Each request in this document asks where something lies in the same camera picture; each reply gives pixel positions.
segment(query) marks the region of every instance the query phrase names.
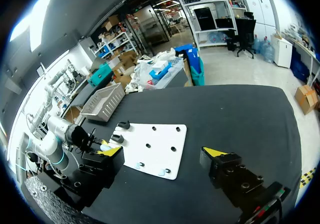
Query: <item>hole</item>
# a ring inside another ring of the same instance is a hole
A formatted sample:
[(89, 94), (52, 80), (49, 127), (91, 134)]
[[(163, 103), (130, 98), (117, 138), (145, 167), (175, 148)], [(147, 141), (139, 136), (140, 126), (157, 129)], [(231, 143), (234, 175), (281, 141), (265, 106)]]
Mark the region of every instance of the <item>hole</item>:
[(81, 186), (81, 183), (80, 183), (80, 182), (75, 182), (75, 183), (74, 183), (74, 186), (75, 186), (76, 188), (78, 188), (78, 187)]

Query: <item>gray plastic basket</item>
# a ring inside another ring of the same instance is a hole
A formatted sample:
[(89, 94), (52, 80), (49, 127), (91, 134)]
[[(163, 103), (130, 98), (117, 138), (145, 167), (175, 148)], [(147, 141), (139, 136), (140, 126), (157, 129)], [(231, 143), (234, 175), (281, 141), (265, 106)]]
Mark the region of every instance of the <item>gray plastic basket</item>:
[(124, 93), (120, 83), (102, 88), (85, 103), (80, 114), (92, 120), (107, 122), (124, 97)]

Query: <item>desk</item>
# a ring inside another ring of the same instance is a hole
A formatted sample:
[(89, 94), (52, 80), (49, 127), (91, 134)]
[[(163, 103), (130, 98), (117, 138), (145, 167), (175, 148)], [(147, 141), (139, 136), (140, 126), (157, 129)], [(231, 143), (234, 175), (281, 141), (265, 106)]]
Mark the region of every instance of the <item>desk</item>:
[(82, 127), (109, 140), (119, 121), (185, 124), (187, 133), (177, 179), (158, 178), (123, 166), (83, 213), (109, 224), (236, 223), (241, 214), (216, 190), (199, 164), (200, 148), (235, 152), (264, 185), (291, 189), (283, 206), (293, 208), (301, 178), (301, 145), (293, 109), (275, 87), (214, 85), (166, 88), (126, 95), (107, 123)]
[[(309, 85), (310, 87), (312, 86), (312, 84), (314, 83), (314, 81), (316, 80), (316, 78), (319, 76), (320, 74), (320, 61), (316, 59), (316, 56), (313, 52), (311, 52), (309, 49), (307, 49), (306, 47), (304, 47), (300, 42), (298, 42), (297, 40), (289, 37), (288, 35), (286, 35), (285, 37), (290, 43), (293, 44), (294, 47), (299, 47), (301, 48), (308, 56), (310, 56), (310, 76), (307, 79), (307, 85)], [(316, 62), (316, 64), (318, 65), (318, 69), (317, 72), (315, 73), (315, 77), (312, 79), (312, 69), (313, 69), (313, 63), (314, 61)]]

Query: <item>floor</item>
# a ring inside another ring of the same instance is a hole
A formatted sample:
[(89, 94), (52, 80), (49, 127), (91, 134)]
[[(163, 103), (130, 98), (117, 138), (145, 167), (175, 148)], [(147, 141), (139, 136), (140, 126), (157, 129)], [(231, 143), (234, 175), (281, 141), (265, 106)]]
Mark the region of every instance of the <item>floor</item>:
[(172, 37), (169, 39), (168, 42), (154, 46), (152, 47), (152, 49), (154, 53), (157, 54), (159, 52), (163, 52), (166, 50), (169, 51), (172, 47), (173, 48), (179, 47), (187, 43), (193, 43), (193, 42), (194, 42), (194, 38), (192, 36), (190, 29), (187, 27), (183, 32), (172, 35)]
[[(206, 85), (252, 84), (281, 88), (294, 111), (301, 141), (302, 174), (317, 166), (320, 159), (320, 122), (319, 112), (312, 111), (304, 115), (294, 95), (297, 87), (302, 86), (290, 69), (278, 67), (263, 61), (262, 56), (247, 52), (239, 54), (228, 51), (225, 47), (202, 49), (200, 56), (204, 63)], [(308, 185), (299, 190), (296, 204), (303, 196)]]

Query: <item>ceiling light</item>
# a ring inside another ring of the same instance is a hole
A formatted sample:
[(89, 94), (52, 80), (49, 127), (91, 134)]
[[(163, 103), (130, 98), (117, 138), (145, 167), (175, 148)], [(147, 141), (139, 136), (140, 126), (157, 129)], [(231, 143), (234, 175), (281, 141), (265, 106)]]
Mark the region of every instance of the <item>ceiling light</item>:
[(30, 14), (24, 17), (13, 29), (10, 37), (10, 42), (17, 38), (29, 27), (30, 24)]
[(175, 4), (172, 4), (172, 5), (169, 5), (167, 6), (166, 8), (169, 8), (169, 7), (172, 7), (172, 6), (175, 6), (175, 5), (179, 5), (180, 3), (175, 3)]
[(165, 2), (167, 2), (167, 1), (170, 1), (170, 0), (162, 1), (162, 2), (160, 2), (160, 3), (157, 3), (156, 5), (159, 5), (159, 4), (161, 4), (161, 3), (165, 3)]
[(46, 9), (50, 0), (38, 0), (32, 9), (30, 18), (30, 47), (31, 52), (40, 44), (42, 38), (42, 28), (45, 21)]

